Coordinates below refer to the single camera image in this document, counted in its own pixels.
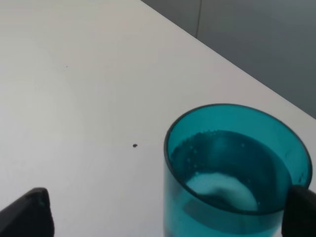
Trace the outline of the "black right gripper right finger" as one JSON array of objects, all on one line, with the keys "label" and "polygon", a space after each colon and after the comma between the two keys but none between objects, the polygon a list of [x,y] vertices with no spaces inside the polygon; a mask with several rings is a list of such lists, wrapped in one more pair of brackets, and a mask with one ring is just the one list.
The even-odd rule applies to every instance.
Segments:
[{"label": "black right gripper right finger", "polygon": [[281,225],[283,237],[316,237],[316,194],[294,185],[289,189]]}]

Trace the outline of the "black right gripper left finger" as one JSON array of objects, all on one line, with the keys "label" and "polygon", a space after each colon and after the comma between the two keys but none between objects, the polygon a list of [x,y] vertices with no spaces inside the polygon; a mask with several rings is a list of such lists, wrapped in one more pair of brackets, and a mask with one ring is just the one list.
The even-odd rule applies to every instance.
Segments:
[{"label": "black right gripper left finger", "polygon": [[54,237],[46,188],[33,188],[0,211],[1,237]]}]

